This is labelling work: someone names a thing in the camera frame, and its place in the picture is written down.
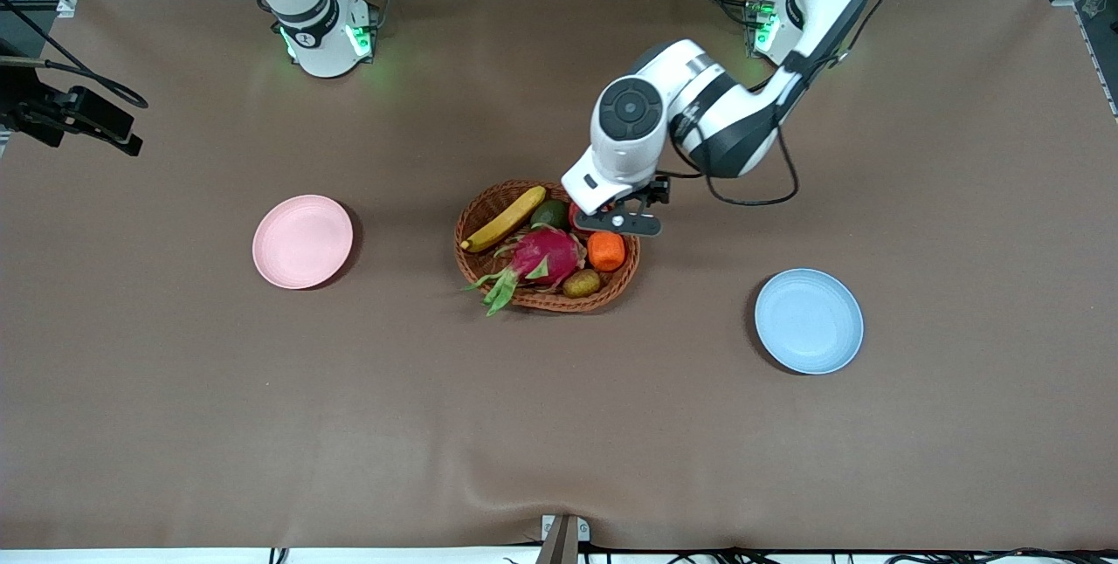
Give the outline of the yellow banana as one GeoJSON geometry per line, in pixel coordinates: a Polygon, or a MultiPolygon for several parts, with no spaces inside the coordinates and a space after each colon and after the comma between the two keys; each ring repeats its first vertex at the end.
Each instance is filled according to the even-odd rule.
{"type": "Polygon", "coordinates": [[[527,189],[505,210],[500,212],[486,225],[483,225],[479,231],[470,235],[470,237],[465,237],[459,242],[459,250],[470,253],[481,253],[491,250],[498,242],[503,241],[508,235],[518,231],[531,217],[532,213],[536,212],[536,207],[542,205],[547,194],[544,187],[539,185],[527,189]]]}

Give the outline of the orange fruit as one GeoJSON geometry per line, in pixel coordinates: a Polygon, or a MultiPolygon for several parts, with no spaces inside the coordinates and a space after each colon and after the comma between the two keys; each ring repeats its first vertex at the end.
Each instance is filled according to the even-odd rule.
{"type": "Polygon", "coordinates": [[[599,272],[615,272],[627,260],[626,242],[615,232],[594,232],[586,241],[587,258],[599,272]]]}

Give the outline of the green avocado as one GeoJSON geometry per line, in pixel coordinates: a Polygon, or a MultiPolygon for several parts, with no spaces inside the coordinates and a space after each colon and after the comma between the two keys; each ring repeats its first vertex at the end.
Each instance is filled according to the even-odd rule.
{"type": "Polygon", "coordinates": [[[528,219],[528,227],[531,231],[540,229],[540,227],[570,231],[569,203],[559,201],[559,199],[547,199],[547,201],[540,203],[528,219]]]}

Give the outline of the pink dragon fruit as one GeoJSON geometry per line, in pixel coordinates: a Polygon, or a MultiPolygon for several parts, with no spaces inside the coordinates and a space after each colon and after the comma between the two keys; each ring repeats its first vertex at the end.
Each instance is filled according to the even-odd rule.
{"type": "Polygon", "coordinates": [[[520,288],[531,285],[555,291],[567,278],[582,270],[586,261],[582,242],[570,232],[546,224],[514,235],[512,242],[499,247],[494,255],[506,258],[506,265],[464,286],[471,291],[490,285],[482,300],[487,306],[487,317],[511,303],[520,288]]]}

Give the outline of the brown wicker basket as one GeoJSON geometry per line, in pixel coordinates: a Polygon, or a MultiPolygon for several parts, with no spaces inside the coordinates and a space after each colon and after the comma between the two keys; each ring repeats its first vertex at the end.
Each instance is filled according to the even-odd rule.
{"type": "MultiPolygon", "coordinates": [[[[456,243],[470,237],[484,224],[506,210],[506,207],[515,203],[521,194],[542,186],[547,192],[547,198],[562,199],[569,198],[562,185],[546,181],[503,181],[483,189],[471,199],[467,206],[459,212],[458,222],[454,232],[456,243]]],[[[604,306],[609,306],[612,301],[620,297],[635,278],[639,266],[639,238],[623,237],[625,241],[625,263],[614,272],[601,272],[603,281],[599,291],[582,299],[570,299],[563,297],[562,291],[547,292],[542,286],[519,288],[514,297],[511,298],[511,306],[523,306],[543,311],[555,311],[555,313],[591,313],[598,311],[604,306]]],[[[482,275],[496,272],[506,266],[510,262],[508,254],[496,255],[500,248],[498,244],[491,250],[481,253],[471,253],[467,250],[455,250],[455,257],[458,261],[459,273],[467,278],[470,282],[479,280],[482,275]]]]}

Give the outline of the brown table cloth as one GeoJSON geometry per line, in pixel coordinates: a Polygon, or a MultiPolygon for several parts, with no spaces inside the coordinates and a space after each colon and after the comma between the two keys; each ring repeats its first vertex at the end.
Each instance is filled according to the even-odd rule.
{"type": "Polygon", "coordinates": [[[556,181],[600,91],[705,0],[392,0],[310,78],[255,0],[80,0],[53,35],[150,101],[131,158],[0,161],[0,548],[467,547],[574,513],[615,548],[1118,548],[1118,123],[1049,0],[887,0],[785,125],[798,197],[678,182],[599,313],[487,317],[452,247],[556,181]],[[319,195],[323,285],[252,239],[319,195]],[[855,360],[783,368],[783,271],[839,279],[855,360]]]}

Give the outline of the blue round plate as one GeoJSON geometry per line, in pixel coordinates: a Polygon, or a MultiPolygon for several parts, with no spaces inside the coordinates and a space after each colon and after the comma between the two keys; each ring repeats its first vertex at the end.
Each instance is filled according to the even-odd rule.
{"type": "Polygon", "coordinates": [[[856,297],[839,279],[808,267],[768,279],[758,293],[754,322],[762,348],[800,375],[846,368],[864,341],[856,297]]]}

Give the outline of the pink round plate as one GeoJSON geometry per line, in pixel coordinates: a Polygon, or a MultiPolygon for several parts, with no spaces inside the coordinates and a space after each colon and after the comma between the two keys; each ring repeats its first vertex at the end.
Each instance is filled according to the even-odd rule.
{"type": "Polygon", "coordinates": [[[271,285],[305,290],[334,278],[352,250],[353,222],[343,206],[302,195],[263,217],[252,239],[252,261],[271,285]]]}

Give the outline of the aluminium side rail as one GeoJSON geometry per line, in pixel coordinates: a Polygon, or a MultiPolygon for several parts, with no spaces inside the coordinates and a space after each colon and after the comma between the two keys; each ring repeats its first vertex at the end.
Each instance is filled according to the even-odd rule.
{"type": "Polygon", "coordinates": [[[1107,0],[1095,17],[1089,17],[1084,10],[1079,15],[1115,122],[1118,122],[1118,0],[1107,0]]]}

